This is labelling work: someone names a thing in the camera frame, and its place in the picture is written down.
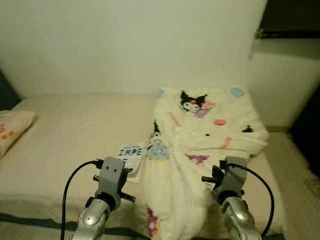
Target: kuromi print blanket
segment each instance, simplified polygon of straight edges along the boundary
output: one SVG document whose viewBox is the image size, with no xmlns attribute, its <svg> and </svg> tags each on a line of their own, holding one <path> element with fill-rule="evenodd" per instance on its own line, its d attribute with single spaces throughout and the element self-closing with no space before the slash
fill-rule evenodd
<svg viewBox="0 0 320 240">
<path fill-rule="evenodd" d="M 269 134 L 244 88 L 162 88 L 153 112 L 144 195 L 152 239 L 191 239 L 201 230 L 211 190 L 201 181 L 225 156 L 250 159 Z"/>
</svg>

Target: orange polka dot pillow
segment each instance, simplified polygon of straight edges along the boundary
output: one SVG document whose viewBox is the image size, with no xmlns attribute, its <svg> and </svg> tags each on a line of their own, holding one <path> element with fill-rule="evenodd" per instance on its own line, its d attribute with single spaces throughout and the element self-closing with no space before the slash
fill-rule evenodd
<svg viewBox="0 0 320 240">
<path fill-rule="evenodd" d="M 32 111 L 0 111 L 0 159 L 35 119 Z"/>
</svg>

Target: cartoon character print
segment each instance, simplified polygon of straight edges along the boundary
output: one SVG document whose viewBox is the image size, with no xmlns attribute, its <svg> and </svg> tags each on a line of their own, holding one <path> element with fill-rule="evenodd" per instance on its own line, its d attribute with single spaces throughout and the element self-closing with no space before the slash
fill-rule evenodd
<svg viewBox="0 0 320 240">
<path fill-rule="evenodd" d="M 154 133 L 149 140 L 148 149 L 150 160 L 162 162 L 170 159 L 169 148 L 162 143 L 161 132 L 156 121 L 154 121 Z"/>
<path fill-rule="evenodd" d="M 250 125 L 246 126 L 246 129 L 242 130 L 243 133 L 253 133 L 253 129 L 251 128 Z"/>
<path fill-rule="evenodd" d="M 5 116 L 0 116 L 0 139 L 1 140 L 10 139 L 14 135 L 17 135 L 14 131 L 7 129 L 6 125 L 2 123 L 2 119 L 4 118 Z"/>
<path fill-rule="evenodd" d="M 230 93 L 237 99 L 245 95 L 245 92 L 238 87 L 231 88 Z"/>
<path fill-rule="evenodd" d="M 159 95 L 157 96 L 158 99 L 162 98 L 162 95 L 165 93 L 163 89 L 160 89 Z"/>
<path fill-rule="evenodd" d="M 148 220 L 147 220 L 148 229 L 151 237 L 154 238 L 159 232 L 160 219 L 154 215 L 154 212 L 148 206 L 146 206 L 146 210 L 148 213 Z"/>
<path fill-rule="evenodd" d="M 214 103 L 206 100 L 206 96 L 207 94 L 194 98 L 182 91 L 180 108 L 186 112 L 187 116 L 202 119 L 215 106 Z"/>
<path fill-rule="evenodd" d="M 188 154 L 185 154 L 185 155 L 197 165 L 204 164 L 204 161 L 207 160 L 209 157 L 205 155 L 188 155 Z"/>
</svg>

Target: screw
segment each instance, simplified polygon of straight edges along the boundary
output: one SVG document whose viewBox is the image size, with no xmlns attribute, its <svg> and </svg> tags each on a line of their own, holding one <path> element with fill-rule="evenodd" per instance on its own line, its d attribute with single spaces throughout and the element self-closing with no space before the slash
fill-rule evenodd
<svg viewBox="0 0 320 240">
<path fill-rule="evenodd" d="M 208 177 L 208 176 L 202 176 L 201 181 L 207 182 L 207 183 L 216 183 L 216 180 L 213 177 Z"/>
<path fill-rule="evenodd" d="M 99 182 L 99 176 L 98 175 L 94 175 L 93 176 L 93 180 L 96 181 L 96 182 Z"/>
<path fill-rule="evenodd" d="M 120 198 L 126 199 L 126 200 L 128 200 L 128 201 L 133 202 L 133 203 L 136 201 L 136 197 L 131 196 L 131 195 L 129 195 L 129 194 L 126 194 L 126 193 L 124 193 L 124 192 L 120 192 L 119 195 L 120 195 Z"/>
</svg>

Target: bed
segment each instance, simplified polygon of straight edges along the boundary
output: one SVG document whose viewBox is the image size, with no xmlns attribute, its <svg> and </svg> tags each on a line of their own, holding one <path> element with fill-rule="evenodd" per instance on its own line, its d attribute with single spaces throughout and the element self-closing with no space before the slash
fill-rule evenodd
<svg viewBox="0 0 320 240">
<path fill-rule="evenodd" d="M 37 114 L 31 128 L 0 159 L 0 213 L 18 218 L 51 219 L 61 222 L 61 202 L 65 184 L 80 164 L 115 157 L 121 145 L 145 142 L 153 132 L 156 96 L 147 94 L 69 94 L 27 98 L 13 108 Z M 146 203 L 141 164 L 139 183 L 127 181 L 123 191 L 136 202 L 123 200 L 111 213 L 106 227 L 128 228 L 146 237 Z M 270 185 L 275 213 L 268 235 L 283 233 L 285 214 L 282 196 L 263 152 L 248 166 Z M 92 180 L 99 170 L 82 169 L 72 180 L 67 197 L 66 220 L 76 221 L 98 185 Z M 244 199 L 263 231 L 270 213 L 270 197 L 253 176 L 244 185 Z M 220 209 L 213 205 L 198 237 L 223 239 L 228 234 Z"/>
</svg>

